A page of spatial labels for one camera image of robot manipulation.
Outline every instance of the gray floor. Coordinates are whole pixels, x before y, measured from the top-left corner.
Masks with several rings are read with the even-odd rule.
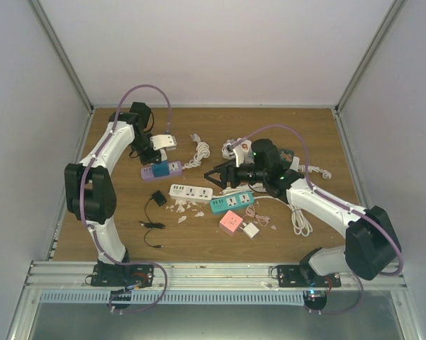
[[[159,305],[120,316],[105,305],[42,304],[31,339],[402,339],[390,294],[365,294],[358,310],[339,316],[271,305]],[[356,297],[333,293],[327,308],[347,307]]]

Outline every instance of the blue object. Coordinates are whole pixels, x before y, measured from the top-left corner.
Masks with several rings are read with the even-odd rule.
[[[170,174],[169,162],[167,160],[161,161],[159,164],[152,164],[151,170],[154,177],[168,176]]]
[[[211,211],[214,215],[226,213],[229,210],[237,210],[246,208],[253,204],[254,196],[250,191],[244,193],[236,193],[234,195],[216,198],[210,201]]]

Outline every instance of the white power strip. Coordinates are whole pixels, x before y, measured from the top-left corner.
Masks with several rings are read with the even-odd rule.
[[[201,186],[185,186],[183,184],[172,184],[169,192],[173,200],[190,200],[191,202],[208,203],[213,198],[212,188]]]

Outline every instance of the purple power strip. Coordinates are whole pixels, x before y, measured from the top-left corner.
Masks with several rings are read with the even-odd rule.
[[[142,176],[142,180],[145,182],[157,181],[158,179],[167,179],[169,177],[179,176],[183,173],[182,165],[180,161],[171,161],[168,163],[169,166],[169,174],[167,176],[154,177],[153,170],[151,170],[151,166],[147,166],[146,168],[141,168],[140,175]]]

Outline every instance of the white backdrop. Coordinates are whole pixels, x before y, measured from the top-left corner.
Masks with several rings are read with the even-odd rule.
[[[407,1],[343,119],[370,199],[397,232],[426,336],[426,0]]]
[[[333,105],[391,0],[42,0],[93,104]],[[164,103],[151,90],[140,99]]]
[[[32,260],[47,255],[87,116],[29,5],[0,1],[0,339]]]

